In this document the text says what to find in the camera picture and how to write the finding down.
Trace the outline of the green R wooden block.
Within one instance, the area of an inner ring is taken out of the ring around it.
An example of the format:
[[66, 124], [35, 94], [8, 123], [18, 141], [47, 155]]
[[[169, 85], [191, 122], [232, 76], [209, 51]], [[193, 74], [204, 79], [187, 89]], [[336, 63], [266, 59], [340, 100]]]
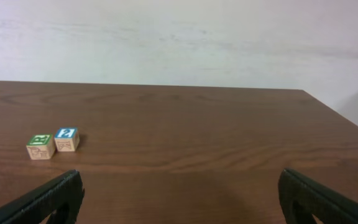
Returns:
[[56, 147], [52, 134], [36, 134], [26, 144], [27, 152], [32, 160], [51, 159]]

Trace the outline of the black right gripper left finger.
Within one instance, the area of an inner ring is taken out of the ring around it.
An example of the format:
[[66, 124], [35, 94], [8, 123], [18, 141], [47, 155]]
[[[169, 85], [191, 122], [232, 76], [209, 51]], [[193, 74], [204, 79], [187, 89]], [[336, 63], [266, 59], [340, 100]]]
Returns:
[[77, 170], [69, 170], [46, 184], [0, 207], [2, 223], [74, 224], [85, 196]]

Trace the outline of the blue 2 wooden block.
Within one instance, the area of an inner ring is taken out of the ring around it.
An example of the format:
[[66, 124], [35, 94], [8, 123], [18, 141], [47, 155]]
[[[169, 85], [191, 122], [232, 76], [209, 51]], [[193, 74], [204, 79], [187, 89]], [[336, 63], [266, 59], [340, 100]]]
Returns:
[[54, 136], [58, 152], [75, 152], [80, 143], [77, 128], [60, 128]]

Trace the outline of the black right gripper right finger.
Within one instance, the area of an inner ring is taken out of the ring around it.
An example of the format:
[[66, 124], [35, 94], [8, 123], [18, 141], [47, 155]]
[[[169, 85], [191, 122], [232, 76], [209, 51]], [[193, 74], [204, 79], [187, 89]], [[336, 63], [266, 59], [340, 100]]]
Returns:
[[293, 170], [278, 180], [280, 206], [287, 224], [358, 224], [358, 203]]

